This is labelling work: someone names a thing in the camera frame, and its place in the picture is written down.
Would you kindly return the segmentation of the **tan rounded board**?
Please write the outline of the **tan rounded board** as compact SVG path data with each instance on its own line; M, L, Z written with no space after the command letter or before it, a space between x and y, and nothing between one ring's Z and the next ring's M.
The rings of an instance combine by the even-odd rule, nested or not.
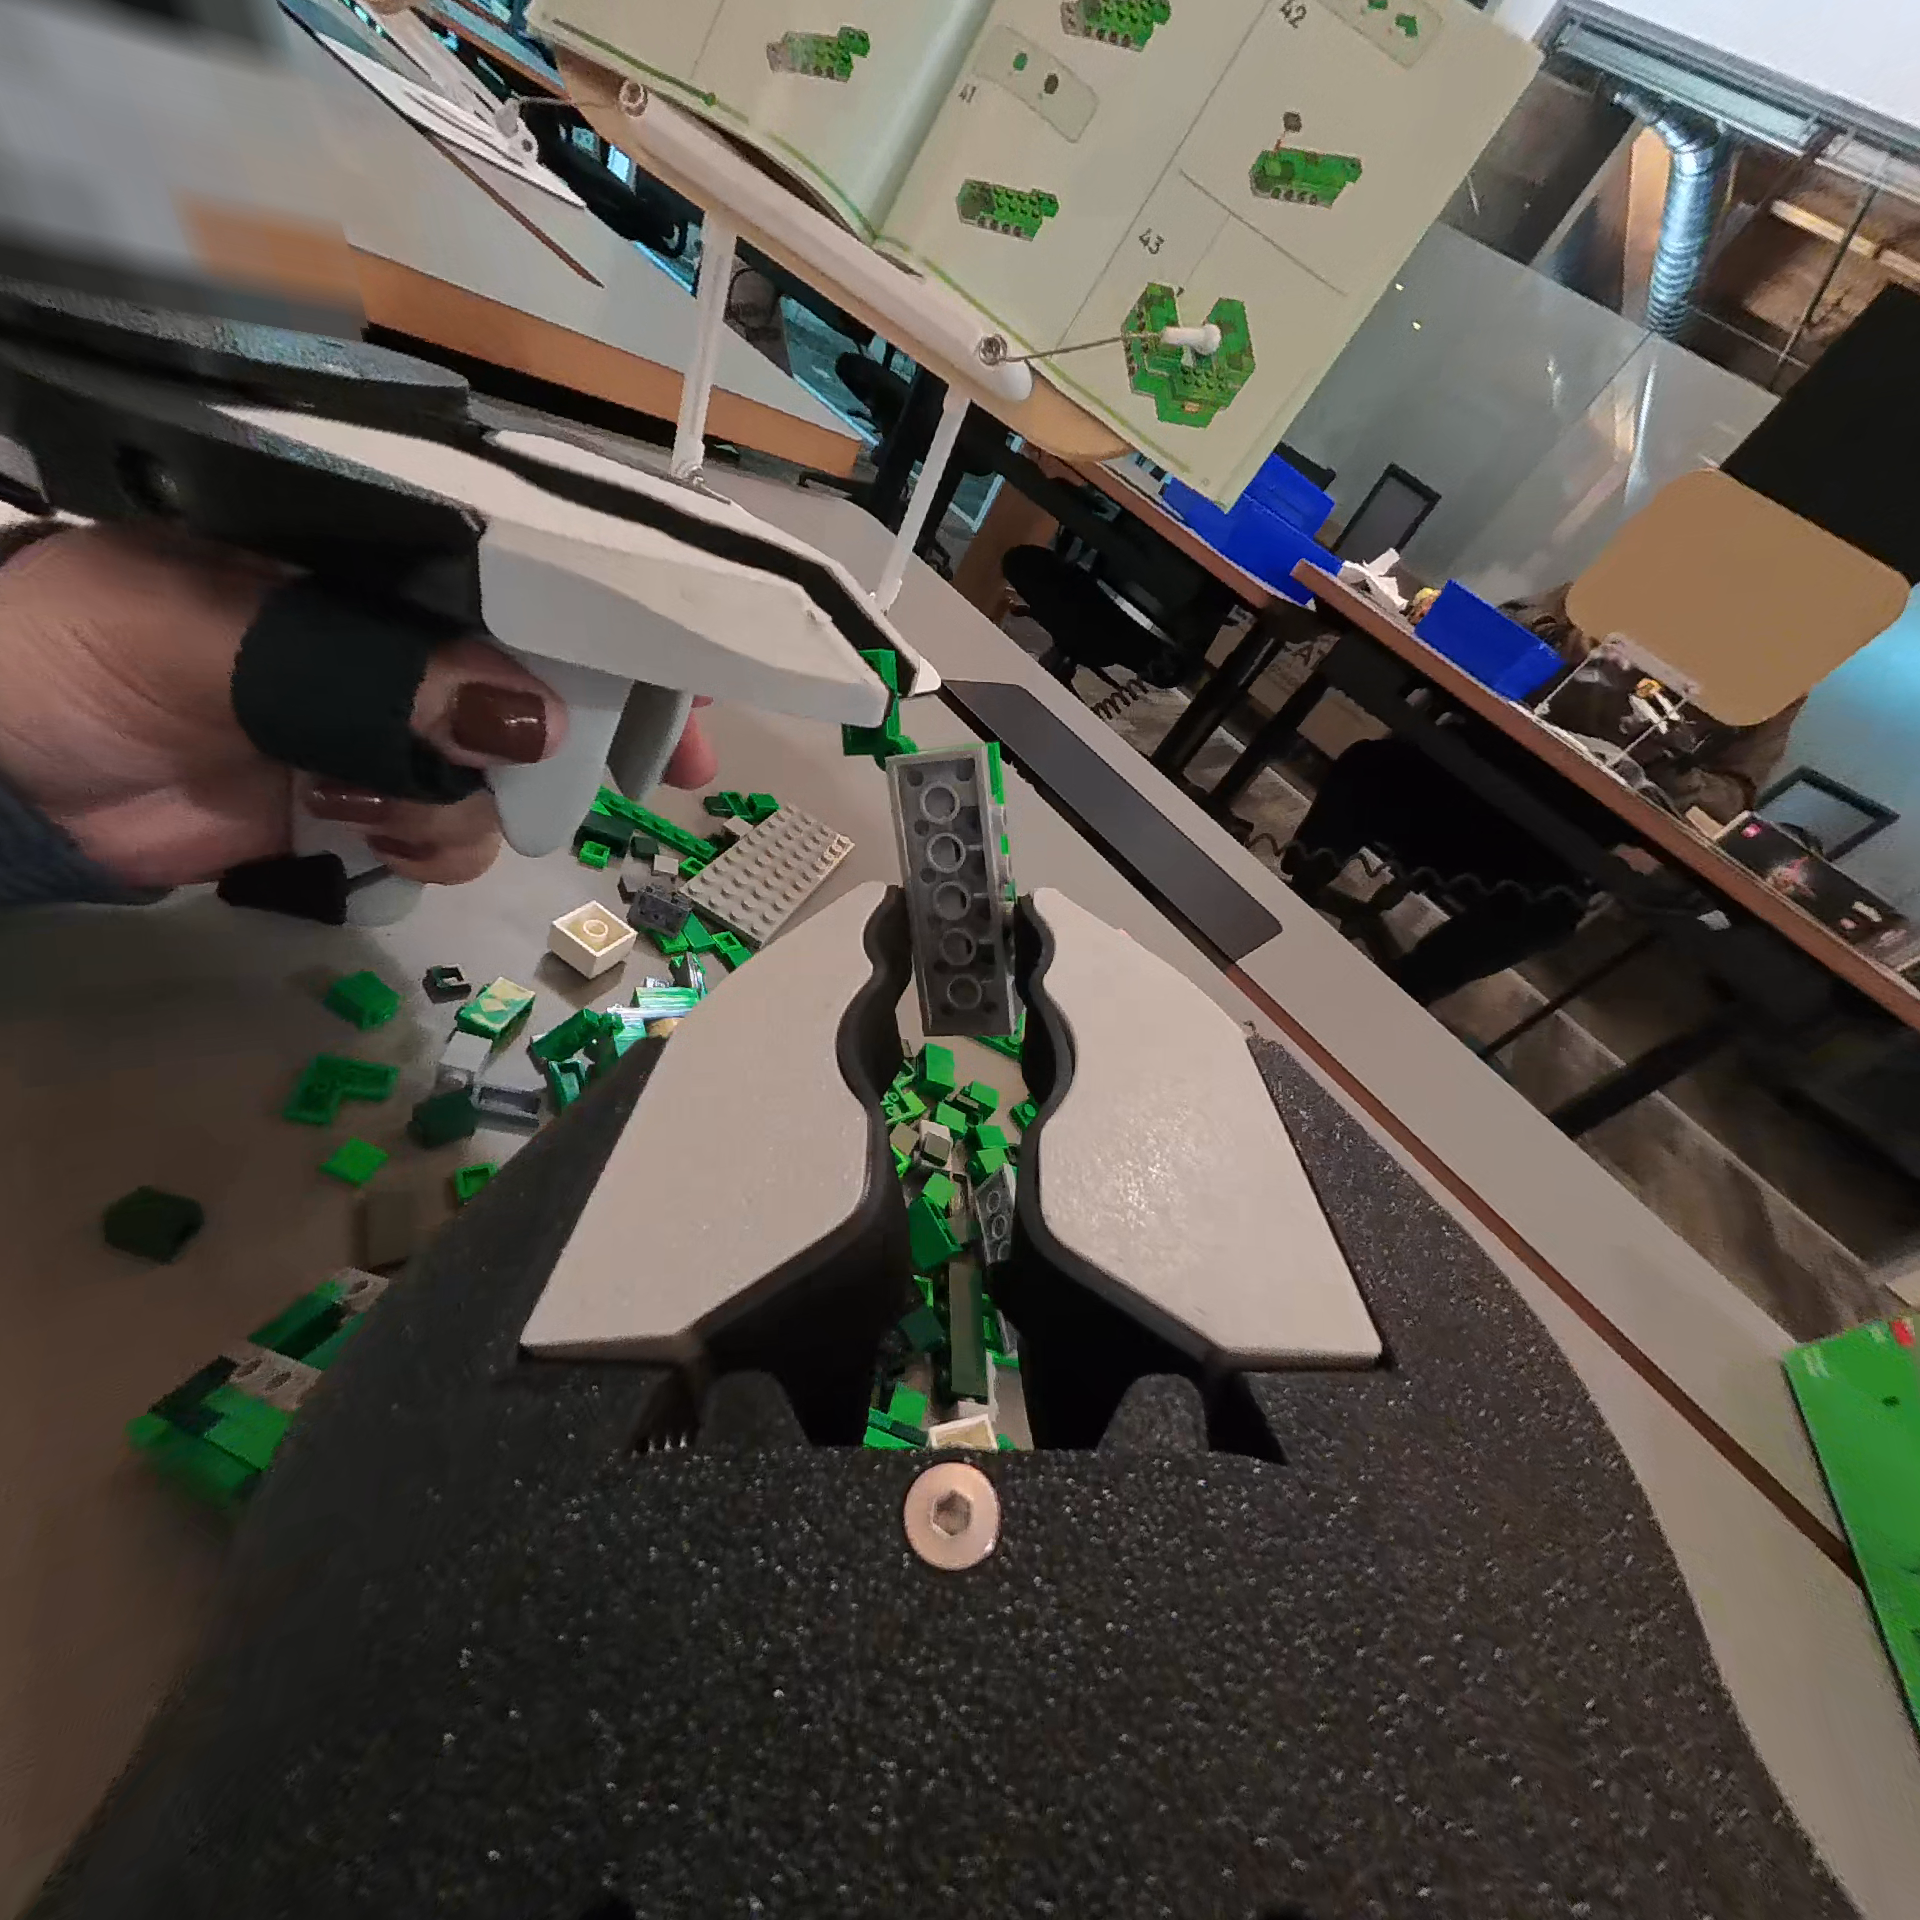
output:
M1906 595L1898 568L1702 468L1621 521L1568 618L1660 663L1712 721L1750 729L1894 628Z

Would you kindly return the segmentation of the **wooden back table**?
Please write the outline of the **wooden back table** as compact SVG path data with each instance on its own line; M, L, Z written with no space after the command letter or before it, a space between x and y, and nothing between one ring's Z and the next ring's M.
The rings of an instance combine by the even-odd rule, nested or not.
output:
M1562 1133L1576 1139L1596 1131L1732 1043L1810 1040L1852 1001L1870 1001L1917 1032L1906 979L1846 946L1529 708L1480 686L1401 613L1308 563L1292 566L1292 577L1340 631L1320 671L1334 690L1498 806L1716 984L1716 1010L1702 1022L1554 1108L1549 1121Z

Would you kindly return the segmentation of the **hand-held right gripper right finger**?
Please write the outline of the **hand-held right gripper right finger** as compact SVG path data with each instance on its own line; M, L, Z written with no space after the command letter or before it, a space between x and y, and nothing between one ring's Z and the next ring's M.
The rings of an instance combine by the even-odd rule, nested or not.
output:
M997 1296L1036 1447L1097 1447L1146 1379L1204 1439L1277 1447L1251 1392L1378 1373L1384 1340L1244 1024L1121 927L1040 888L1016 912L1036 1117Z

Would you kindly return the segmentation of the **grey desk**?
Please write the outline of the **grey desk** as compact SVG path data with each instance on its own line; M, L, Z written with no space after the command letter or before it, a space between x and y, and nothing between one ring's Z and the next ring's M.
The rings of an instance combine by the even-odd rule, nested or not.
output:
M505 1258L635 1074L443 1213L401 1131L428 963L565 1007L569 860L392 932L168 905L5 932L5 1917L198 1636L196 1808L110 1811L62 1914L1917 1917L1917 1739L1795 1423L1790 1340L1286 888L919 574L907 637L1025 686L1283 923L1221 963L1008 778L1018 875L1261 1035L1384 1336L1258 1379L1281 1459L991 1462L971 1571L919 1469L640 1452L660 1373L518 1379ZM129 1421L358 1267L396 1282L218 1512Z

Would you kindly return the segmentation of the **grey technic brick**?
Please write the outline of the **grey technic brick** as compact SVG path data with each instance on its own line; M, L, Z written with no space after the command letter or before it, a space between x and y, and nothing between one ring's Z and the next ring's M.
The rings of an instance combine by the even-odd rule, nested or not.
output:
M905 920L926 1040L1011 1040L1016 875L998 745L889 762Z

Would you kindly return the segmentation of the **green toy box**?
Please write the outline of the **green toy box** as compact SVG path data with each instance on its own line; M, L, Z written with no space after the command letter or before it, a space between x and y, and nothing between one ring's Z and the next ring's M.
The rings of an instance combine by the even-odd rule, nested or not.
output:
M1917 1312L1795 1346L1782 1374L1917 1720Z

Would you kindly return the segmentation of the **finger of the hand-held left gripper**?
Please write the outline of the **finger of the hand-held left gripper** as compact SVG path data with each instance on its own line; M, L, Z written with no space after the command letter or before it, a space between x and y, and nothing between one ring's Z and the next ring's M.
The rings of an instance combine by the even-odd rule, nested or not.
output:
M901 696L930 696L944 686L937 665L895 631L893 618L876 609L842 563L759 518L735 499L518 427L487 427L487 462L581 508L645 525L705 560L801 587L857 650L889 647L901 659Z
M801 587L569 499L487 515L478 592L493 643L551 690L569 665L842 724L883 721L893 698Z

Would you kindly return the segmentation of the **black product box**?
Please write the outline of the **black product box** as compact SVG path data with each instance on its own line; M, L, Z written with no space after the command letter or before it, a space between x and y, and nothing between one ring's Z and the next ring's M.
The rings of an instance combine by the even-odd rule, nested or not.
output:
M1846 875L1810 834L1746 809L1717 834L1716 847L1879 967L1891 974L1917 967L1917 920Z

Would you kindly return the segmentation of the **clear acrylic case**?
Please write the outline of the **clear acrylic case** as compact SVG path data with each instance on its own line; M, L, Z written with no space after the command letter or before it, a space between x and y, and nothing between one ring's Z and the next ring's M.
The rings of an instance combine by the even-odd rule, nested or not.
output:
M1624 784L1688 766L1709 747L1696 683L1630 637L1596 639L1546 696L1534 718Z

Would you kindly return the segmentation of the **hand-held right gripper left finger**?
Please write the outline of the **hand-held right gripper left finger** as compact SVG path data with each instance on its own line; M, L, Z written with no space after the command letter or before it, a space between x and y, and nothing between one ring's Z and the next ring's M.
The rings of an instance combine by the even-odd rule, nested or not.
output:
M638 1104L518 1332L529 1360L765 1373L858 1447L907 1228L883 1095L911 984L905 893L863 883L722 979Z

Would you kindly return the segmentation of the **black desk flap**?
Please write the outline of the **black desk flap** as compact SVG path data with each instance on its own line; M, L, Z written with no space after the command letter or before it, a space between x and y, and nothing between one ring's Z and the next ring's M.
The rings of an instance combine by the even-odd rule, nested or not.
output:
M1023 778L1216 961L1242 963L1281 938L1283 923L1253 893L1025 686L948 680L940 696L975 734L1005 747Z

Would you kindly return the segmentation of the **blue storage bin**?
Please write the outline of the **blue storage bin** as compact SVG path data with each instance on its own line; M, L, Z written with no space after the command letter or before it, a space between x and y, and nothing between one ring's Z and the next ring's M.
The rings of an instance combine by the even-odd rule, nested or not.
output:
M1295 468L1281 443L1227 508L1172 474L1163 480L1158 506L1267 592L1307 605L1308 595L1292 577L1295 566L1340 574L1340 560L1324 545L1337 506L1320 488L1326 478L1334 474L1314 462Z
M1563 674L1562 654L1546 637L1461 582L1438 592L1414 632L1509 702L1539 698Z

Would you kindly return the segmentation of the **person's left forearm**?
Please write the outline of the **person's left forearm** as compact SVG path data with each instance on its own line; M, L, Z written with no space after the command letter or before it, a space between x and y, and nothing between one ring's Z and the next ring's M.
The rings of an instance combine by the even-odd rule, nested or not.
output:
M5 781L5 912L43 905L154 905L169 888L116 880Z

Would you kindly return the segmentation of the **silver ventilation duct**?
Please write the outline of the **silver ventilation duct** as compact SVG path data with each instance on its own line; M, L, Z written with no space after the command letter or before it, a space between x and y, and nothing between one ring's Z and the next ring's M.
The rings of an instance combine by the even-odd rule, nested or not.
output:
M1716 118L1660 100L1632 86L1618 86L1612 100L1660 135L1668 149L1668 187L1645 285L1645 329L1683 339L1709 273L1733 169L1733 141Z

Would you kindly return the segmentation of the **person's left hand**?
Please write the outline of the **person's left hand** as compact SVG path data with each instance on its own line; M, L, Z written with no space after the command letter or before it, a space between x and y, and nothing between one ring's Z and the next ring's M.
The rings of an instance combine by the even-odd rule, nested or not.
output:
M156 529L80 525L5 563L5 787L109 897L215 883L344 822L397 875L460 884L499 856L487 789L431 806L268 762L233 665L278 568Z

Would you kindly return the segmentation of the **black picture frame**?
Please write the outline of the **black picture frame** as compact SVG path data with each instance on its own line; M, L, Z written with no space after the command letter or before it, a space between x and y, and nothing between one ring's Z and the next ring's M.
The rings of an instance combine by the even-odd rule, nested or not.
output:
M1334 554L1351 566L1404 554L1440 499L1443 494L1414 478L1409 468L1380 468L1380 478L1359 499L1340 540L1334 543Z
M1761 820L1841 863L1898 825L1901 813L1817 766L1793 766L1761 789Z

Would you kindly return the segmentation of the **wood edged grey table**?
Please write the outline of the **wood edged grey table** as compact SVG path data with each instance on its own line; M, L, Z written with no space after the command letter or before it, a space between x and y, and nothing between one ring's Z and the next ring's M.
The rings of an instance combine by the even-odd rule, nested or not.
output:
M527 409L672 443L701 322L650 252L555 175L418 18L255 3L276 69L237 86L237 157L184 197L206 266Z

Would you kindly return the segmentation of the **black office chair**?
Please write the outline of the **black office chair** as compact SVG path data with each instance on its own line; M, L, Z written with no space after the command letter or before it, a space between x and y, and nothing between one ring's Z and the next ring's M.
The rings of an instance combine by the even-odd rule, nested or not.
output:
M1188 676L1188 650L1163 632L1140 609L1104 587L1089 568L1043 545L1016 545L998 560L1025 618L1046 632L1043 671L1070 686L1078 674L1114 683L1127 671L1138 683L1170 690Z

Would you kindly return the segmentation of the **white book stand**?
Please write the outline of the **white book stand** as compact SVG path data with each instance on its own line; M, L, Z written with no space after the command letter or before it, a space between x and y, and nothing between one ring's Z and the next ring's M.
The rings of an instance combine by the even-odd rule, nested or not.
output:
M551 29L542 37L559 53L569 105L647 175L655 175L701 208L698 321L692 370L682 378L672 478L701 474L709 393L724 334L724 285L739 241L765 252L857 321L873 322L889 342L901 346L924 371L948 384L920 480L911 490L883 577L869 592L880 613L893 610L901 592L905 566L916 554L973 403L1023 440L1040 443L1066 463L1101 463L1127 450L1127 440L1110 423L1061 393L1058 376L1043 370L1036 349L1011 349L944 280L885 262L852 229L797 197L761 159L752 159L733 138L672 105L660 80L647 69L581 55L555 38Z

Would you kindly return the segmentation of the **light grey studded plate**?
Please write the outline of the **light grey studded plate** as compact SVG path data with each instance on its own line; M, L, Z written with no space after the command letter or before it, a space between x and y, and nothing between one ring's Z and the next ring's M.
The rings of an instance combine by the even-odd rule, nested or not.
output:
M857 848L805 806L780 803L729 848L682 880L682 895L709 927L769 946Z

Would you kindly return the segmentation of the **instruction booklet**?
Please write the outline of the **instruction booklet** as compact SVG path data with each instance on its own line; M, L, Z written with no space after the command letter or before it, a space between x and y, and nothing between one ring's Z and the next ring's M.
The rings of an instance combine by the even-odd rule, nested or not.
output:
M1219 506L1540 65L1473 3L529 3Z

